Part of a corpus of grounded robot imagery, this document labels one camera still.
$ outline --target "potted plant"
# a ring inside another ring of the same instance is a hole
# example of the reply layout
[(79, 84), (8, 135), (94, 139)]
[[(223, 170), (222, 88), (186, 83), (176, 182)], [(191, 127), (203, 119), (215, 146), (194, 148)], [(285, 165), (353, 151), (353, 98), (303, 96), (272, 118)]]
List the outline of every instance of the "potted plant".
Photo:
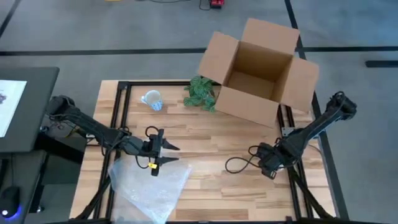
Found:
[(212, 83), (208, 78), (193, 77), (190, 85), (184, 88), (189, 91), (189, 97), (184, 98), (184, 105), (201, 106), (203, 110), (215, 112), (216, 100)]

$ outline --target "plastic bag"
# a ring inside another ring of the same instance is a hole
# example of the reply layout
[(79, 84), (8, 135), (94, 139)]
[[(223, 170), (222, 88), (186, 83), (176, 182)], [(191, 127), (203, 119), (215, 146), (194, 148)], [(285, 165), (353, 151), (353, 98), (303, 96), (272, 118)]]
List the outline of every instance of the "plastic bag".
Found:
[[(139, 158), (141, 166), (148, 160)], [(164, 224), (175, 208), (191, 167), (173, 161), (160, 167), (159, 175), (141, 169), (133, 156), (117, 160), (109, 170), (116, 192), (113, 219), (118, 222)]]

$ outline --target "cardboard box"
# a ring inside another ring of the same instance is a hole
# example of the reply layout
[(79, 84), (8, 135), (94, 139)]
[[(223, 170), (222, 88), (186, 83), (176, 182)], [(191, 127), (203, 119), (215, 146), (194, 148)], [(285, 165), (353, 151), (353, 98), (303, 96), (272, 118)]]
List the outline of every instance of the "cardboard box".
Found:
[(293, 56), (299, 31), (249, 19), (242, 40), (215, 32), (198, 74), (222, 84), (216, 109), (274, 126), (279, 104), (308, 111), (318, 65)]

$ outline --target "wooden tabletop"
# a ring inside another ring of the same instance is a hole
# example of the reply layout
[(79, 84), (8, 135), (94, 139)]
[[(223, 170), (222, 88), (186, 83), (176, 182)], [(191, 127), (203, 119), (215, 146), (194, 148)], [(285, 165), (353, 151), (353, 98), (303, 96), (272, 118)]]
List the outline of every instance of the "wooden tabletop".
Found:
[[(111, 122), (117, 84), (118, 80), (106, 80), (99, 90), (94, 119), (107, 126)], [(162, 94), (162, 111), (152, 111), (141, 103), (141, 96), (153, 89)], [(192, 166), (192, 173), (169, 220), (273, 221), (285, 220), (286, 216), (294, 217), (286, 170), (279, 171), (276, 178), (270, 180), (253, 166), (248, 166), (239, 174), (230, 174), (224, 168), (225, 161), (230, 157), (248, 158), (249, 146), (260, 142), (274, 144), (280, 136), (277, 123), (270, 128), (221, 112), (209, 113), (201, 108), (187, 108), (183, 105), (185, 96), (188, 93), (183, 86), (134, 86), (127, 117), (127, 125), (133, 135), (142, 139), (146, 138), (144, 131), (148, 126), (165, 128), (165, 137), (181, 149), (180, 159)], [(297, 127), (304, 127), (312, 120), (310, 113), (293, 110), (293, 114)], [(311, 140), (303, 154), (307, 182), (315, 198), (326, 211), (334, 215), (318, 148), (317, 141)], [(71, 218), (84, 209), (97, 191), (102, 163), (100, 148), (87, 147)], [(238, 170), (244, 164), (243, 161), (234, 161), (228, 167)], [(301, 211), (305, 215), (303, 197), (301, 192), (298, 194)]]

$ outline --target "concrete floor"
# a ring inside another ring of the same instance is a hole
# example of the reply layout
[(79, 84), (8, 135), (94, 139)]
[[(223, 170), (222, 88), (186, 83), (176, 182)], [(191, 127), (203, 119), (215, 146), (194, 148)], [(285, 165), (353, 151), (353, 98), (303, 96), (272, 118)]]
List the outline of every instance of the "concrete floor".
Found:
[[(398, 45), (396, 1), (292, 2), (305, 47)], [(199, 0), (176, 4), (148, 0), (22, 0), (0, 37), (0, 50), (205, 47), (216, 30), (240, 38), (248, 17), (290, 26), (283, 1), (227, 1), (220, 11), (201, 11), (198, 3)], [(0, 2), (1, 20), (12, 4), (13, 0)], [(328, 130), (350, 219), (395, 223), (397, 69), (370, 69), (364, 61), (398, 60), (398, 52), (306, 55), (320, 66), (317, 95), (322, 109), (338, 90), (345, 91), (358, 104), (354, 119), (336, 123)], [(84, 112), (93, 114), (101, 80), (191, 78), (200, 59), (201, 54), (23, 56), (0, 57), (0, 66), (59, 67), (53, 94), (68, 95)], [(64, 197), (67, 192), (72, 197), (71, 185), (64, 184), (62, 194), (54, 187), (48, 189), (46, 199), (58, 201), (54, 198)], [(55, 205), (54, 214), (60, 220), (68, 216), (68, 203)]]

